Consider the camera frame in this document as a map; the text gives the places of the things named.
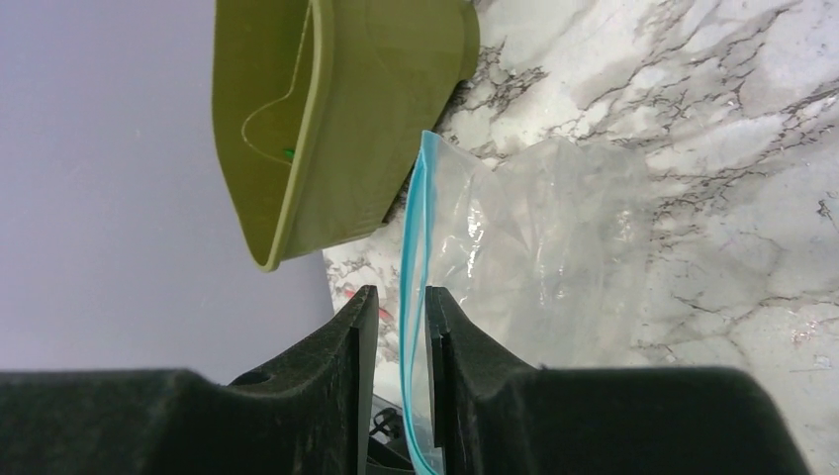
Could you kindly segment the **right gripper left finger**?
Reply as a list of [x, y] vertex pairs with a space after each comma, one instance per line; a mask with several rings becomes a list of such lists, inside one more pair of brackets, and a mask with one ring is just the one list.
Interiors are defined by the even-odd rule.
[[1, 377], [5, 474], [362, 474], [377, 290], [220, 385], [185, 369]]

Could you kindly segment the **clear zip top bag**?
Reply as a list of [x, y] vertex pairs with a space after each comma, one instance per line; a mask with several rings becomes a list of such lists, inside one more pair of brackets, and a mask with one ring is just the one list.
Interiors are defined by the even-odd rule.
[[489, 165], [424, 132], [404, 214], [399, 364], [410, 460], [443, 472], [431, 442], [429, 286], [525, 362], [619, 362], [638, 318], [652, 228], [636, 150], [538, 142]]

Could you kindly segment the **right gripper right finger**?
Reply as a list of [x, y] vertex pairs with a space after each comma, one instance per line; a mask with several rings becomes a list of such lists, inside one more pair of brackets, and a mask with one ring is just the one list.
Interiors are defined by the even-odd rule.
[[721, 367], [533, 367], [425, 291], [434, 444], [449, 474], [804, 474], [770, 396]]

